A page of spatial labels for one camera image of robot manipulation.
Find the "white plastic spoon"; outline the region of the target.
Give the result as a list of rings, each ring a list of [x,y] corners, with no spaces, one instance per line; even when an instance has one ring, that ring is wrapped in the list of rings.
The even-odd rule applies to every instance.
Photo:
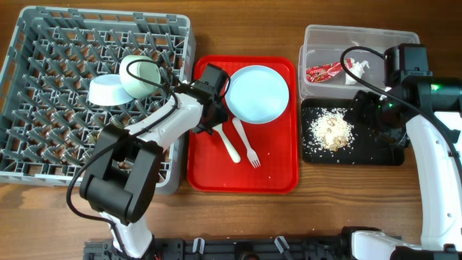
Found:
[[[234,148],[234,146],[231,144],[230,140],[227,138],[227,135],[224,133],[224,130],[223,130],[223,125],[222,124],[218,124],[216,126],[214,126],[212,128],[214,131],[216,131],[219,136],[221,137],[224,145],[225,145],[225,148],[231,158],[231,160],[234,162],[234,163],[239,163],[241,161],[241,158],[237,152],[237,150]]]

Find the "light blue round plate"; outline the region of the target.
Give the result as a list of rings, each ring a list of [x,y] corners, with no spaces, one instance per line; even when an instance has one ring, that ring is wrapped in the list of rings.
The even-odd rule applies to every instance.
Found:
[[[266,124],[280,117],[289,103],[289,88],[274,69],[245,66],[231,76],[225,95],[230,112],[250,124]]]

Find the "rice and food scraps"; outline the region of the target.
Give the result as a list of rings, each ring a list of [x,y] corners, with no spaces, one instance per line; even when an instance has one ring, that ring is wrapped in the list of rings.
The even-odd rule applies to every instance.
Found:
[[[309,108],[306,114],[314,119],[305,120],[308,136],[302,138],[304,148],[310,153],[334,153],[350,147],[354,126],[344,119],[346,112],[346,108]]]

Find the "white plastic fork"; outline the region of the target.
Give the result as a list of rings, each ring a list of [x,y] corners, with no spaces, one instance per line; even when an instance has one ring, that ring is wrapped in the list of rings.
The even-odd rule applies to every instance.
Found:
[[[256,151],[251,147],[250,142],[248,141],[245,129],[241,123],[241,120],[237,117],[232,119],[232,124],[235,127],[236,132],[238,133],[239,137],[242,139],[243,144],[245,145],[247,158],[251,165],[254,168],[259,168],[261,166],[260,160],[258,159],[258,155]]]

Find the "white paper napkin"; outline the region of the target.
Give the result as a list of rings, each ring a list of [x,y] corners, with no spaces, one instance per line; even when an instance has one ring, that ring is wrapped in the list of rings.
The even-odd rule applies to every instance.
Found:
[[[365,73],[364,68],[365,67],[367,67],[368,69],[370,68],[368,61],[358,62],[358,61],[355,61],[353,58],[347,58],[345,62],[346,62],[345,63],[346,68],[348,68],[348,70],[351,73],[353,73],[356,77],[360,79],[362,78],[362,75]],[[349,74],[346,74],[345,85],[354,85],[356,83],[357,83],[357,80],[355,80]]]

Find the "red snack wrapper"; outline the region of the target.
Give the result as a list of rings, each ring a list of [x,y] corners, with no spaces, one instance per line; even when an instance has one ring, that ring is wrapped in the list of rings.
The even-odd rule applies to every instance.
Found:
[[[343,71],[344,69],[339,61],[331,64],[312,66],[306,69],[306,80],[312,83],[325,82],[333,79],[337,74]]]

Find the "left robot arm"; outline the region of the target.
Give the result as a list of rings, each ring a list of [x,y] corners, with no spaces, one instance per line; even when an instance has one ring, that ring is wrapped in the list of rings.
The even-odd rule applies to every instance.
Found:
[[[106,126],[80,170],[79,195],[108,223],[115,252],[123,259],[156,259],[154,235],[144,214],[154,196],[165,150],[187,131],[212,134],[228,119],[222,102],[230,76],[208,64],[199,79],[179,83],[170,99],[143,121]]]

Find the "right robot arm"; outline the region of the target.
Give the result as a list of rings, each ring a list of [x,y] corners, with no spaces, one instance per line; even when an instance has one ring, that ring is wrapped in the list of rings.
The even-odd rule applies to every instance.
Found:
[[[375,130],[389,142],[408,137],[417,162],[422,198],[422,234],[413,245],[379,230],[349,234],[352,259],[461,258],[461,80],[434,77],[427,49],[402,43],[384,53],[384,91],[344,71],[369,88],[354,96],[346,119]]]

